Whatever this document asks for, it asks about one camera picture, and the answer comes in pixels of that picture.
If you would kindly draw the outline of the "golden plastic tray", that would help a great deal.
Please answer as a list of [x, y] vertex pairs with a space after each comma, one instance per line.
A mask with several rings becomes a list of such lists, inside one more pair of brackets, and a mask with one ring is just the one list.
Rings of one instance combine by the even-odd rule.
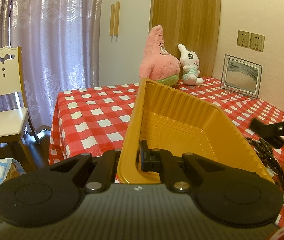
[[192, 152], [218, 163], [272, 177], [248, 141], [222, 109], [181, 90], [142, 79], [124, 138], [117, 175], [121, 183], [159, 183], [143, 172], [140, 142], [180, 157]]

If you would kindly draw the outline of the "red white checkered tablecloth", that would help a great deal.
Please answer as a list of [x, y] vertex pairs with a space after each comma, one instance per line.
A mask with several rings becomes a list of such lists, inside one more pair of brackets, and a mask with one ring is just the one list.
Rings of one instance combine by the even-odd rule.
[[[60, 92], [54, 109], [49, 164], [89, 152], [99, 156], [107, 150], [120, 148], [134, 107], [138, 84], [84, 88]], [[207, 100], [225, 111], [245, 137], [256, 137], [248, 129], [252, 117], [266, 123], [284, 121], [284, 112], [261, 99], [228, 92], [220, 81], [205, 78], [198, 87], [178, 83], [176, 89]], [[274, 151], [284, 169], [284, 147]], [[284, 209], [277, 219], [284, 226]]]

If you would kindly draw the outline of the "pink starfish plush toy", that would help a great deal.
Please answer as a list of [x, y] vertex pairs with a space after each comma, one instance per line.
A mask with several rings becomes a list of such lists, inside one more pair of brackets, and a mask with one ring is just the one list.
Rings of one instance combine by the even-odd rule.
[[161, 25], [153, 27], [147, 37], [143, 59], [139, 67], [139, 78], [147, 78], [167, 86], [179, 80], [181, 64], [165, 49], [164, 32]]

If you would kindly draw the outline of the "white bunny plush toy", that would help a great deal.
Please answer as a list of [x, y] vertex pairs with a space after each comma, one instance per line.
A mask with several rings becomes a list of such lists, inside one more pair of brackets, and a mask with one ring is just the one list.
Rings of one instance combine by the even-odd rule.
[[180, 63], [183, 70], [183, 83], [189, 86], [199, 86], [203, 84], [203, 78], [198, 77], [200, 70], [197, 54], [194, 51], [187, 50], [183, 44], [178, 44], [177, 47], [181, 54]]

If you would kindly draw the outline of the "white wooden chair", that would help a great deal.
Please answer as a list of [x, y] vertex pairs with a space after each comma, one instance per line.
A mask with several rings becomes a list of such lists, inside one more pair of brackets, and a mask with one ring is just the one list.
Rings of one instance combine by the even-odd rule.
[[14, 93], [22, 95], [22, 107], [0, 111], [0, 144], [18, 142], [32, 169], [37, 169], [34, 158], [26, 145], [24, 133], [29, 126], [39, 143], [37, 132], [34, 129], [26, 101], [25, 85], [22, 70], [22, 48], [0, 48], [0, 97]]

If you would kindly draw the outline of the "wooden door panel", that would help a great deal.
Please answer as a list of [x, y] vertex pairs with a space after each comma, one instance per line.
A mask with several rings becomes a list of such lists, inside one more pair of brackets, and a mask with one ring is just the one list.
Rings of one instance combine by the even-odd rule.
[[150, 27], [161, 25], [165, 48], [176, 58], [183, 44], [200, 59], [200, 75], [211, 77], [220, 27], [221, 0], [151, 0]]

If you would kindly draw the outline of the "purple lace curtain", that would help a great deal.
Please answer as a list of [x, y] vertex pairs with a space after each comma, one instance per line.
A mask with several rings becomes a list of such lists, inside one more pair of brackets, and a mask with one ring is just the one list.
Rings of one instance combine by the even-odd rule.
[[98, 86], [102, 0], [0, 0], [0, 48], [22, 48], [27, 107], [50, 129], [58, 93]]

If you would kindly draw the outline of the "sand art picture frame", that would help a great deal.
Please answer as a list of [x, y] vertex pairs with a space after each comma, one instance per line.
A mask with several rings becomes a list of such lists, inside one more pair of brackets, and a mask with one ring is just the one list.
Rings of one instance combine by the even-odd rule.
[[225, 55], [220, 87], [251, 98], [258, 98], [262, 65]]

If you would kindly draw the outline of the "wall socket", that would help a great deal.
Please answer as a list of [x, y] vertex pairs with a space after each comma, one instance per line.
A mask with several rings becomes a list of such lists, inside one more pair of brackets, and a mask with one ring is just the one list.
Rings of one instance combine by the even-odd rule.
[[239, 30], [237, 34], [237, 45], [249, 48], [250, 36], [251, 36], [250, 32]]
[[250, 45], [249, 48], [262, 52], [264, 49], [265, 37], [260, 34], [250, 34]]

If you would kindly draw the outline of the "left wall socket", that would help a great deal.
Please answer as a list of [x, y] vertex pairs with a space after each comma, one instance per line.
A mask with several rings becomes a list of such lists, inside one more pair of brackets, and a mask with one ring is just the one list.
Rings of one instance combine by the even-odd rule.
[[249, 48], [250, 36], [251, 36], [250, 32], [239, 30], [237, 34], [237, 45]]

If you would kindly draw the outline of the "wooden wall hook strip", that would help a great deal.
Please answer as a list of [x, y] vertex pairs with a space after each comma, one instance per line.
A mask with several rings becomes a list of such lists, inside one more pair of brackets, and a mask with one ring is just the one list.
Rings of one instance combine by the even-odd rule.
[[120, 5], [120, 1], [116, 1], [115, 4], [111, 5], [109, 25], [109, 36], [111, 37], [118, 37], [120, 22]]

